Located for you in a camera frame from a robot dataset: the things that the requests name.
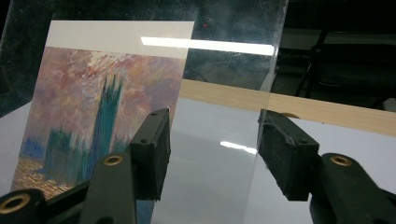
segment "tower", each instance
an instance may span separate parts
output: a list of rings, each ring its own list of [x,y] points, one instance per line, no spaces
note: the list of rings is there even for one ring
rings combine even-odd
[[[92,143],[88,153],[87,168],[84,178],[91,177],[96,161],[109,152],[111,136],[119,107],[121,83],[116,88],[116,76],[107,85],[107,78],[102,89],[102,95],[93,128]]]

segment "brass screw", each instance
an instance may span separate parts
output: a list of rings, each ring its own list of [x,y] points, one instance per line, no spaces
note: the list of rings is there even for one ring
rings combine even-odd
[[[0,204],[0,214],[8,214],[23,208],[30,201],[30,195],[27,193],[18,194],[5,200]]]
[[[334,162],[337,165],[342,165],[342,166],[350,166],[352,165],[352,161],[342,157],[342,156],[332,156],[330,158],[332,160],[332,162]]]
[[[121,156],[110,156],[105,159],[104,164],[105,165],[117,165],[120,162],[122,162]]]

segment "wooden plank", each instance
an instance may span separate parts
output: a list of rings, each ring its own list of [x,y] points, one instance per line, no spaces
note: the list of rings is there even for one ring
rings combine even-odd
[[[268,108],[313,120],[362,131],[396,136],[396,113],[335,103],[252,91],[183,79],[180,97],[252,111]]]

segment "impressionist painting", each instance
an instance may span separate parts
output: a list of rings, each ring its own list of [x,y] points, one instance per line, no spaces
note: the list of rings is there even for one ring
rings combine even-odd
[[[184,59],[46,47],[12,189],[47,198],[123,151],[153,110],[175,112]]]

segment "glass pane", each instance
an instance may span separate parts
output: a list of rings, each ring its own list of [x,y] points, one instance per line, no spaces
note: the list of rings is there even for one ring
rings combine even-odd
[[[191,38],[169,35],[166,29],[137,38],[159,52],[188,50],[185,79],[269,92],[286,4],[286,0],[14,0],[0,51],[1,66],[12,74],[8,76],[14,91],[0,96],[1,106],[8,106],[3,110],[9,112],[31,100],[51,20],[193,21]],[[262,99],[262,108],[268,98],[266,94]],[[257,157],[257,127],[257,120],[241,109],[179,98],[171,160],[153,222],[243,223]]]

